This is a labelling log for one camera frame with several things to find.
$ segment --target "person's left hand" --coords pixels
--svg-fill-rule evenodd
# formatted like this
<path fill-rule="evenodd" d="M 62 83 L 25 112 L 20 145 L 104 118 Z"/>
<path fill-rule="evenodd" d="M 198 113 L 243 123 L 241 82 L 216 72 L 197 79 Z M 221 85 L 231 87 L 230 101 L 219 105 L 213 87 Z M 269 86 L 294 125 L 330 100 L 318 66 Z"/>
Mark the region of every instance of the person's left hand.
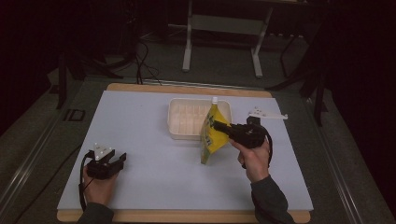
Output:
<path fill-rule="evenodd" d="M 114 186 L 116 185 L 116 178 L 119 173 L 114 174 L 109 179 L 94 179 L 87 174 L 87 166 L 83 170 L 84 178 L 84 195 L 88 203 L 100 203 L 105 206 L 110 202 Z"/>

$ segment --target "yellow bag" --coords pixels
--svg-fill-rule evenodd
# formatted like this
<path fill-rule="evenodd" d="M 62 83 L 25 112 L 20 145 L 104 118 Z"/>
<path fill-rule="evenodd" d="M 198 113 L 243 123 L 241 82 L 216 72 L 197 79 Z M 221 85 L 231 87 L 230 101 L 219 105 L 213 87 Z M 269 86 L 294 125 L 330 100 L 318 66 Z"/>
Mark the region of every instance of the yellow bag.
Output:
<path fill-rule="evenodd" d="M 213 97 L 212 106 L 206 115 L 201 131 L 201 163 L 206 164 L 210 154 L 216 152 L 219 148 L 228 143 L 229 137 L 227 134 L 219 132 L 213 128 L 213 122 L 217 120 L 222 123 L 230 125 L 230 122 L 223 117 L 218 108 L 218 97 Z"/>

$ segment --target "clear plastic bin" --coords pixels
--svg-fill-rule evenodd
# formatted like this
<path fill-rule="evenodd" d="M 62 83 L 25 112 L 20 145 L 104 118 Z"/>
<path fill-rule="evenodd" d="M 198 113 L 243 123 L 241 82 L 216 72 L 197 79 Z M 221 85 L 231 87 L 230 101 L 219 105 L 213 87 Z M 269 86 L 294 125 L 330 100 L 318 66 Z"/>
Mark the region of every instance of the clear plastic bin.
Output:
<path fill-rule="evenodd" d="M 201 129 L 212 100 L 172 99 L 168 110 L 168 128 L 173 139 L 200 140 Z M 230 104 L 219 100 L 218 108 L 229 122 L 232 121 Z"/>

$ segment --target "sleeve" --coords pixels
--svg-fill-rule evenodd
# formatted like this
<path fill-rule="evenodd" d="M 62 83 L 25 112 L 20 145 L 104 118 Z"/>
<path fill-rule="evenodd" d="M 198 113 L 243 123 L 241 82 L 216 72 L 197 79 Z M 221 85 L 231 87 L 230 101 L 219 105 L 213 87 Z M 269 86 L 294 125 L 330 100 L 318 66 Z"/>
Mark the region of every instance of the sleeve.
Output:
<path fill-rule="evenodd" d="M 288 201 L 271 176 L 251 184 L 255 215 L 260 223 L 294 223 Z"/>
<path fill-rule="evenodd" d="M 110 224 L 114 212 L 99 203 L 88 203 L 77 224 Z"/>

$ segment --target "background table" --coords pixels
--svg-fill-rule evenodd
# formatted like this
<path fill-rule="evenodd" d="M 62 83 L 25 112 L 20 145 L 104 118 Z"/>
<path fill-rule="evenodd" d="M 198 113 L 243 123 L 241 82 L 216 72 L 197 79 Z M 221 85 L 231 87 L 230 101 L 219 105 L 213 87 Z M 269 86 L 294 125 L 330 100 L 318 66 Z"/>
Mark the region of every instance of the background table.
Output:
<path fill-rule="evenodd" d="M 166 130 L 169 101 L 165 101 L 163 97 L 165 95 L 169 98 L 222 96 L 220 99 L 229 101 L 232 106 L 233 122 L 245 123 L 250 106 L 247 108 L 235 106 L 260 102 L 260 105 L 277 107 L 275 99 L 270 98 L 271 94 L 264 91 L 125 84 L 112 84 L 108 90 L 97 107 L 59 203 L 58 218 L 61 221 L 75 221 L 81 215 L 77 192 L 79 164 L 86 151 L 92 148 L 92 144 L 99 142 L 114 147 L 117 153 L 121 154 L 124 151 L 128 153 L 125 169 L 118 179 L 117 193 L 110 205 L 115 210 L 114 221 L 257 222 L 250 199 L 248 179 L 236 160 L 237 150 L 226 146 L 210 158 L 208 165 L 200 164 L 199 142 L 176 141 L 170 138 Z M 164 93 L 160 96 L 154 92 Z M 145 98 L 142 94 L 151 97 L 146 101 L 146 105 L 137 102 Z M 147 120 L 139 117 L 139 113 L 141 114 L 145 109 L 148 110 L 146 114 L 149 115 L 149 111 L 154 108 L 151 107 L 152 105 L 157 105 L 154 106 L 158 114 L 157 118 L 150 117 Z M 275 153 L 270 172 L 288 198 L 290 213 L 295 221 L 307 222 L 310 219 L 308 211 L 313 207 L 283 120 L 263 120 L 262 124 L 272 133 L 274 139 Z M 149 126 L 156 127 L 157 130 L 152 129 L 148 133 Z M 134 130 L 131 128 L 129 132 L 125 131 L 125 127 L 134 127 Z M 155 145 L 156 142 L 165 144 L 158 147 Z M 161 154 L 158 156 L 160 158 L 153 159 L 152 153 Z M 210 201 L 207 201 L 208 197 L 215 201 L 208 202 Z"/>

